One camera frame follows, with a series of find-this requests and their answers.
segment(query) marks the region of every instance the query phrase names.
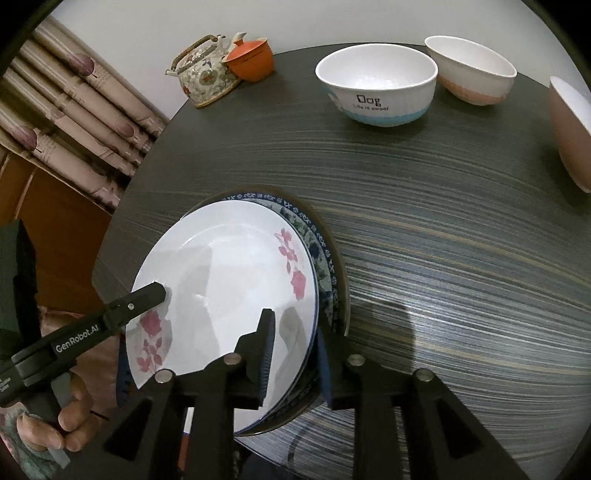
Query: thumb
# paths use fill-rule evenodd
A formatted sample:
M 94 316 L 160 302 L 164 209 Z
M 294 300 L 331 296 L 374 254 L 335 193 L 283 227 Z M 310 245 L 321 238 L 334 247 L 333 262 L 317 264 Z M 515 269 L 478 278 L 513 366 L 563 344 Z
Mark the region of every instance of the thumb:
M 27 414 L 17 419 L 17 431 L 21 440 L 38 452 L 48 447 L 64 448 L 64 439 L 55 428 Z

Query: teapot spout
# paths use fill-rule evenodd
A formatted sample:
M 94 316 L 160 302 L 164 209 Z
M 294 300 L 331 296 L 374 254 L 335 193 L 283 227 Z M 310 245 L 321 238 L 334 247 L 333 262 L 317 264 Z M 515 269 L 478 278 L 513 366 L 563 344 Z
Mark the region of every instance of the teapot spout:
M 232 39 L 232 45 L 242 45 L 244 43 L 243 38 L 246 36 L 246 32 L 238 32 Z

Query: teapot handle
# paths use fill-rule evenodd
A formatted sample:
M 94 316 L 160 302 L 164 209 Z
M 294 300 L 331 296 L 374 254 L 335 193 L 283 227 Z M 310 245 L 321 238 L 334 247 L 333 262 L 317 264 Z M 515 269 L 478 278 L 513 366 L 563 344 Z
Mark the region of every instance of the teapot handle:
M 211 52 L 213 52 L 216 49 L 216 45 L 213 45 L 211 47 L 209 47 L 202 55 L 198 56 L 198 58 L 194 59 L 191 63 L 187 64 L 187 65 L 183 65 L 178 71 L 175 70 L 178 63 L 185 58 L 189 52 L 191 52 L 195 47 L 198 47 L 199 45 L 205 43 L 207 40 L 211 40 L 214 42 L 217 42 L 217 37 L 215 37 L 214 35 L 205 35 L 203 38 L 197 40 L 193 45 L 191 45 L 188 48 L 185 48 L 185 50 L 183 50 L 174 60 L 173 60 L 173 64 L 170 66 L 170 69 L 166 71 L 167 74 L 174 74 L 174 75 L 178 75 L 182 72 L 184 72 L 185 70 L 187 70 L 188 68 L 190 68 L 191 66 L 195 65 L 199 60 L 201 60 L 204 56 L 209 55 Z

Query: wooden cabinet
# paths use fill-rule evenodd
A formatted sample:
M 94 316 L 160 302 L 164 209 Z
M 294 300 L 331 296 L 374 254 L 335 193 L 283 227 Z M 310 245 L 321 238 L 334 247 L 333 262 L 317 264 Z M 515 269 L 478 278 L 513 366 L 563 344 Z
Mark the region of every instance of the wooden cabinet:
M 37 302 L 89 313 L 102 305 L 90 278 L 111 216 L 0 147 L 0 225 L 20 218 L 37 251 Z

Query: white plate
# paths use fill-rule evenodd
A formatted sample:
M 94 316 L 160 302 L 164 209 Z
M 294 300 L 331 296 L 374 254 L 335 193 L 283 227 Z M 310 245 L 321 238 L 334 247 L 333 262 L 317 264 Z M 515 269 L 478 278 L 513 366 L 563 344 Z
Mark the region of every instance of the white plate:
M 256 330 L 263 308 L 275 311 L 267 397 L 258 410 L 235 411 L 235 432 L 254 426 L 289 392 L 316 332 L 316 277 L 298 234 L 262 205 L 212 203 L 158 240 L 133 290 L 153 281 L 166 287 L 166 301 L 126 330 L 138 388 L 161 368 L 183 375 L 233 352 L 241 335 Z

